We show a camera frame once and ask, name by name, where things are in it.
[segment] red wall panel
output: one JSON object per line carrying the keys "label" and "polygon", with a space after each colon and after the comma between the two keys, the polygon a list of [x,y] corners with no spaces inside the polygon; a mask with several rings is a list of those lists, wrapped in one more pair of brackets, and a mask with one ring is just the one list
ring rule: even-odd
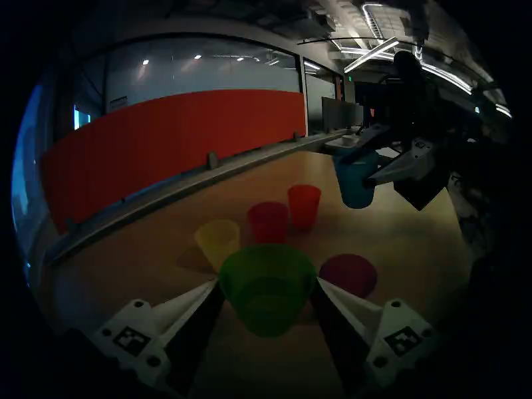
{"label": "red wall panel", "polygon": [[69,134],[40,161],[52,219],[80,223],[142,188],[225,158],[305,134],[303,95],[215,90],[135,104]]}

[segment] plastic cup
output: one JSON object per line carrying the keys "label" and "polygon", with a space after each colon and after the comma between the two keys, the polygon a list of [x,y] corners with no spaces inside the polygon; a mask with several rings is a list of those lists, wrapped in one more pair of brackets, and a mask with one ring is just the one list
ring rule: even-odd
{"label": "plastic cup", "polygon": [[202,225],[194,239],[216,273],[229,255],[240,248],[240,228],[231,220],[213,220]]}
{"label": "plastic cup", "polygon": [[352,253],[328,259],[319,276],[359,298],[366,298],[377,284],[377,271],[370,261]]}
{"label": "plastic cup", "polygon": [[261,202],[251,207],[247,219],[256,243],[284,243],[288,228],[288,208],[280,202]]}
{"label": "plastic cup", "polygon": [[318,187],[300,184],[288,190],[288,203],[292,224],[302,231],[311,230],[316,222],[321,190]]}
{"label": "plastic cup", "polygon": [[316,271],[303,253],[288,245],[261,244],[228,257],[218,281],[250,332],[279,336],[305,306],[314,289]]}
{"label": "plastic cup", "polygon": [[350,208],[364,208],[373,201],[375,187],[364,187],[362,181],[377,170],[378,154],[373,151],[352,164],[342,163],[345,156],[347,155],[334,159],[334,169],[342,193],[342,201]]}

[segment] upside-down red cup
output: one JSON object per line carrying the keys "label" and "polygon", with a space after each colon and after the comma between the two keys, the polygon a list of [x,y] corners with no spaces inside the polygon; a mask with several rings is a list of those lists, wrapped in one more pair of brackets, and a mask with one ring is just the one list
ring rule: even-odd
{"label": "upside-down red cup", "polygon": [[316,222],[321,190],[308,184],[299,184],[288,190],[288,203],[293,225],[301,231],[309,231]]}
{"label": "upside-down red cup", "polygon": [[280,202],[261,202],[247,211],[247,220],[256,243],[279,243],[286,240],[288,208]]}

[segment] blue cup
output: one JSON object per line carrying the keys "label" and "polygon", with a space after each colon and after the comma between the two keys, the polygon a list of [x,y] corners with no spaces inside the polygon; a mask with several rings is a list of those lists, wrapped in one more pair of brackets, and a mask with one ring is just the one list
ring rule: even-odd
{"label": "blue cup", "polygon": [[378,154],[371,151],[352,164],[342,163],[342,160],[358,149],[349,152],[342,151],[334,157],[336,178],[342,193],[342,201],[350,208],[361,209],[371,204],[375,187],[364,187],[362,181],[378,169]]}

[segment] wooden table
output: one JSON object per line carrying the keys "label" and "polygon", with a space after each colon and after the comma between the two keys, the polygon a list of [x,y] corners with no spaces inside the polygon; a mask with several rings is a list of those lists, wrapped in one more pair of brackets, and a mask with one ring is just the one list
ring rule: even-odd
{"label": "wooden table", "polygon": [[[184,198],[114,232],[66,260],[54,275],[55,316],[91,331],[134,298],[153,305],[213,279],[193,233],[229,218],[250,242],[247,209],[260,201],[287,202],[293,184],[323,191],[310,234],[289,232],[287,243],[319,267],[333,255],[356,253],[378,271],[369,300],[403,298],[429,321],[454,304],[469,277],[469,251],[446,190],[421,212],[378,186],[365,209],[347,208],[330,156],[297,152]],[[192,397],[343,397],[340,380],[310,305],[279,338],[247,332],[225,302],[196,374]]]}

